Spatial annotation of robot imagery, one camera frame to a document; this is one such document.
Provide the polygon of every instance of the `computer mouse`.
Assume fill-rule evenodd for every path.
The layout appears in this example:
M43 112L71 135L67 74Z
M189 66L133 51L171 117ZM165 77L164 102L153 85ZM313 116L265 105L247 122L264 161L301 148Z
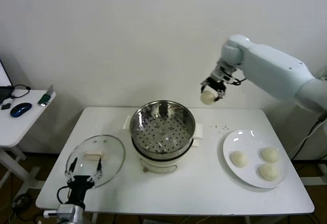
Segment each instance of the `computer mouse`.
M10 115L14 118L17 118L21 116L22 114L26 113L29 111L32 107L32 104L30 103L21 103L18 104L17 106L13 107L10 111Z

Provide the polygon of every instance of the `white wall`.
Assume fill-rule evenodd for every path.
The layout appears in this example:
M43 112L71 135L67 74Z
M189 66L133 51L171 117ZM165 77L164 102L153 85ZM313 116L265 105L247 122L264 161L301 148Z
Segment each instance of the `white wall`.
M285 51L316 74L327 65L326 2L0 0L0 57L10 76L35 89L54 84L58 93L21 145L27 151L60 151L86 106L171 99L203 107L200 82L231 34ZM215 106L264 109L287 149L316 117L249 82L228 87ZM290 126L301 116L310 119ZM316 156L318 151L305 153Z

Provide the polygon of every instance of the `glass lid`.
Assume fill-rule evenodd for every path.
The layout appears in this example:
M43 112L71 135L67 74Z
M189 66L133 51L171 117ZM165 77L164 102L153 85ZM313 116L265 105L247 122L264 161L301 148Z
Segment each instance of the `glass lid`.
M69 156L65 175L68 181L74 176L91 176L95 187L114 178L125 160L122 142L111 135L93 136L79 144Z

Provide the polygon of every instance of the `white table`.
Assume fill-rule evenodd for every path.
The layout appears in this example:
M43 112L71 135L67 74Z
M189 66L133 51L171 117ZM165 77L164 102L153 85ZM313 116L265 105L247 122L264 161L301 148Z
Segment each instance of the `white table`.
M57 209L56 192L66 185L66 160L83 140L101 134L120 138L126 160L109 183L87 191L86 211L168 215L287 215L311 213L314 205L291 162L285 181L274 189L252 187L236 177L222 156L225 136L238 129L260 130L283 148L262 110L190 109L203 124L203 139L192 147L179 169L167 175L143 172L129 132L123 130L128 115L136 108L86 108L79 118L36 205ZM60 197L66 201L67 192Z
M31 170L31 172L27 172L18 164L19 160L25 160L26 156L16 147L16 145L20 142L37 118L48 107L48 105L42 107L37 104L45 92L45 90L30 90L30 93L27 95L14 99L10 109L0 110L0 163L8 168L8 171L0 180L0 187L2 187L10 173L13 172L24 182L17 195L27 192L29 188L41 189L44 184L44 181L37 181L35 179L40 167L36 166ZM14 90L13 92L16 96L25 93L26 90ZM56 93L52 95L50 101L52 101L55 96ZM32 108L18 118L11 117L10 110L20 103L31 103ZM4 151L6 148L10 149L16 155L15 160Z

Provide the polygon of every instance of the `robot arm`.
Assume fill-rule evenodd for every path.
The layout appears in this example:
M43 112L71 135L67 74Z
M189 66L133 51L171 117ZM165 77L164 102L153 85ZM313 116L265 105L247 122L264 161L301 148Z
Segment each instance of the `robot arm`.
M223 98L224 83L240 85L241 81L232 75L237 69L275 98L295 100L310 111L327 110L327 82L314 78L300 60L267 45L252 43L242 35L230 36L216 68L201 83L203 103Z

